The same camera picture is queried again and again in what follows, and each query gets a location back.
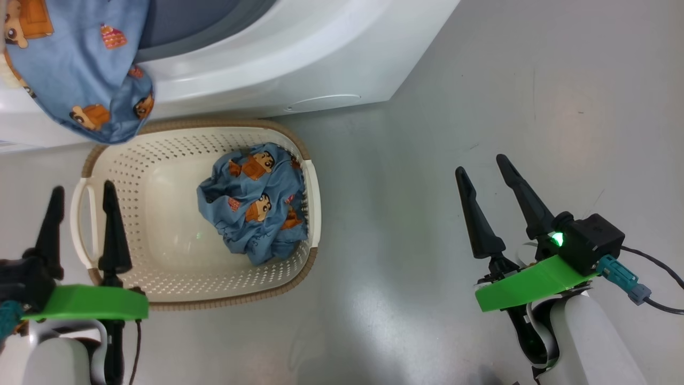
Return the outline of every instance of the blue cartoon-print cloth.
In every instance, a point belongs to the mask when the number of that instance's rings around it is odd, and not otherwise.
[[[303,197],[299,163],[273,143],[222,156],[211,177],[197,187],[204,218],[232,253],[247,253],[255,266],[288,258],[306,239]]]
[[[133,66],[148,6],[149,0],[8,0],[5,59],[55,122],[99,143],[126,142],[154,104],[152,80]]]

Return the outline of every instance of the black cable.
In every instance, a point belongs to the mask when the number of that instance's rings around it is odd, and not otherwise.
[[[140,358],[140,343],[142,341],[142,336],[140,334],[140,321],[139,319],[135,320],[135,324],[137,325],[137,347],[135,348],[135,360],[133,361],[133,370],[131,371],[131,379],[129,380],[129,385],[133,385],[133,379],[135,378],[135,372],[137,371],[137,359]]]
[[[646,297],[644,298],[644,302],[647,304],[651,305],[652,307],[662,310],[664,312],[672,313],[672,314],[679,314],[684,316],[684,309],[674,309],[674,308],[669,308],[665,305],[661,305],[660,303],[657,303],[656,301],[653,301],[651,298]]]
[[[677,275],[677,273],[675,273],[674,270],[672,270],[668,265],[660,262],[659,260],[657,260],[654,257],[644,253],[643,251],[640,251],[637,249],[632,249],[632,248],[627,247],[627,246],[621,246],[620,248],[622,250],[628,251],[632,254],[636,254],[638,256],[642,256],[642,257],[646,258],[647,260],[650,260],[651,262],[656,264],[656,266],[658,266],[659,268],[667,271],[668,274],[670,274],[670,277],[674,278],[674,280],[677,281],[677,284],[682,289],[684,289],[684,280],[682,280],[682,278],[679,275]],[[651,305],[652,307],[654,307],[660,311],[663,311],[663,312],[667,312],[667,313],[671,313],[671,314],[684,315],[684,309],[675,309],[675,308],[670,308],[670,307],[665,306],[665,305],[661,305],[660,303],[653,301],[650,297],[644,298],[644,302],[646,302],[648,305]]]
[[[652,257],[652,256],[650,256],[650,255],[644,253],[643,251],[640,251],[640,250],[637,250],[637,249],[631,249],[631,248],[629,248],[629,247],[627,247],[627,246],[621,246],[620,248],[621,248],[622,250],[628,251],[628,252],[630,252],[630,253],[632,253],[632,254],[636,254],[636,255],[638,255],[638,256],[642,256],[642,257],[646,258],[647,260],[650,260],[651,262],[655,263],[656,266],[658,266],[659,268],[661,268],[661,269],[667,271],[668,274],[670,274],[670,277],[674,278],[674,280],[677,281],[677,284],[679,284],[679,286],[680,286],[682,289],[684,289],[684,280],[682,280],[681,277],[680,277],[679,275],[677,275],[677,273],[675,273],[674,270],[672,270],[668,265],[666,265],[666,264],[660,262],[659,260],[657,260],[657,259],[655,259],[654,257]]]

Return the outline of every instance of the laundry basket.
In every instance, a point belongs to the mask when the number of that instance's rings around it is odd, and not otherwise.
[[[202,217],[196,189],[222,155],[264,142],[280,145],[302,165],[308,238],[290,258],[254,267],[246,255],[231,254],[216,228]],[[94,284],[101,281],[97,258],[103,252],[105,180],[116,185],[133,263],[120,278],[125,287],[142,288],[152,309],[214,308],[283,294],[306,277],[316,259],[321,234],[316,170],[304,144],[277,123],[151,123],[126,144],[95,147],[83,166],[70,211],[74,246]]]

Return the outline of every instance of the washing machine drum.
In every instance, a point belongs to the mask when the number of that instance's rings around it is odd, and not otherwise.
[[[136,62],[181,55],[235,35],[276,0],[150,0]]]

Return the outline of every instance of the teal connector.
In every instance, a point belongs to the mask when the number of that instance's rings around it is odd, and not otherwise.
[[[618,285],[637,306],[644,303],[644,298],[648,298],[651,294],[650,289],[646,285],[639,283],[639,277],[634,275],[611,255],[603,256],[599,260],[596,272]]]
[[[21,323],[23,315],[21,304],[17,301],[4,301],[0,304],[0,347],[5,339],[12,335],[14,328]]]

